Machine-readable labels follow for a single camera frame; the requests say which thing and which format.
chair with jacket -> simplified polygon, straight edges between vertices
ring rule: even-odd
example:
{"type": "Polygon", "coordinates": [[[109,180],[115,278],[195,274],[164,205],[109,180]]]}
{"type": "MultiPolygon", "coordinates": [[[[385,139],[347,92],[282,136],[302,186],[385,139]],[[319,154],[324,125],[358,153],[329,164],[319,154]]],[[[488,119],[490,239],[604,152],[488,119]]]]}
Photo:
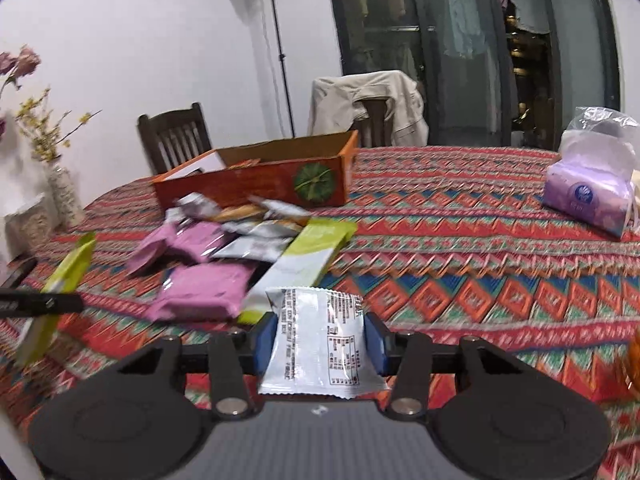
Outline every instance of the chair with jacket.
{"type": "Polygon", "coordinates": [[[211,149],[200,103],[155,117],[141,115],[138,133],[154,174],[166,173],[211,149]]]}
{"type": "Polygon", "coordinates": [[[308,134],[344,132],[369,120],[362,146],[426,146],[423,109],[417,83],[399,70],[321,77],[312,84],[308,134]]]}

blue logo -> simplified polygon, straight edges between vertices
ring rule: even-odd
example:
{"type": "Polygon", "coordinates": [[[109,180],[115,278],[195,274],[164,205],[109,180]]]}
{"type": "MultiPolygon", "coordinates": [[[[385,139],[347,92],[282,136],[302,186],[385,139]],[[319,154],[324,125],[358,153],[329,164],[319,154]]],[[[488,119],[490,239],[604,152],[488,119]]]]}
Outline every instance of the blue logo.
{"type": "Polygon", "coordinates": [[[593,191],[589,186],[585,186],[584,184],[575,188],[574,195],[578,202],[590,204],[593,201],[593,191]]]}

pink snack package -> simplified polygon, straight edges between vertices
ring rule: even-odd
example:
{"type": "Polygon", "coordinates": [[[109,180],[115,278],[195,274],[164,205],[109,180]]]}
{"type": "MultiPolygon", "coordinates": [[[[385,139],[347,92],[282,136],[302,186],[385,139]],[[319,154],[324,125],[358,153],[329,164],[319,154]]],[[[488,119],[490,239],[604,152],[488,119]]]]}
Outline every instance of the pink snack package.
{"type": "Polygon", "coordinates": [[[255,264],[210,263],[177,267],[145,313],[158,319],[217,320],[237,317],[255,264]]]}
{"type": "Polygon", "coordinates": [[[228,243],[231,238],[215,222],[195,222],[178,228],[177,235],[169,243],[174,254],[183,254],[196,262],[203,264],[219,248],[228,243]]]}
{"type": "Polygon", "coordinates": [[[177,228],[173,223],[162,224],[142,240],[127,260],[128,275],[146,269],[156,261],[175,240],[177,228]]]}

ribbed gray surface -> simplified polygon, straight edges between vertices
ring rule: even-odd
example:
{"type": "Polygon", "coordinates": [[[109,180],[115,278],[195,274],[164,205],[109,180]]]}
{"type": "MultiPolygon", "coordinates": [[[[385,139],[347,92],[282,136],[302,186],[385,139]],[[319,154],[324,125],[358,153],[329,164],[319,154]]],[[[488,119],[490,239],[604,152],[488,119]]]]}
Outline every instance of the ribbed gray surface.
{"type": "Polygon", "coordinates": [[[385,418],[373,402],[268,402],[226,422],[170,480],[469,480],[418,424],[385,418]]]}

tablecloth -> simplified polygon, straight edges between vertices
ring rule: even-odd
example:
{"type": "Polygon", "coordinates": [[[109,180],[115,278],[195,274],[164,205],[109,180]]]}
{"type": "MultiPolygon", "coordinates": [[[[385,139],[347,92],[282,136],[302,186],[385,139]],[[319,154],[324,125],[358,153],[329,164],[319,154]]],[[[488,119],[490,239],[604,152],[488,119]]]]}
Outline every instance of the tablecloth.
{"type": "MultiPolygon", "coordinates": [[[[393,329],[444,343],[480,335],[600,402],[614,437],[600,478],[637,478],[640,404],[619,386],[613,361],[640,324],[640,238],[612,240],[543,208],[544,170],[555,156],[515,148],[361,150],[349,203],[316,212],[358,221],[321,286],[361,294],[393,329]]],[[[79,287],[87,309],[63,317],[42,361],[13,368],[22,321],[0,321],[0,401],[23,429],[47,397],[153,338],[199,343],[228,327],[142,319],[165,271],[129,279],[124,261],[161,221],[151,184],[136,181],[100,197],[76,231],[36,252],[40,264],[26,283],[40,287],[83,232],[97,233],[79,287]]],[[[208,406],[206,377],[189,376],[186,394],[208,406]]],[[[434,376],[431,407],[453,394],[451,376],[434,376]]],[[[384,403],[386,394],[377,398],[384,403]]]]}

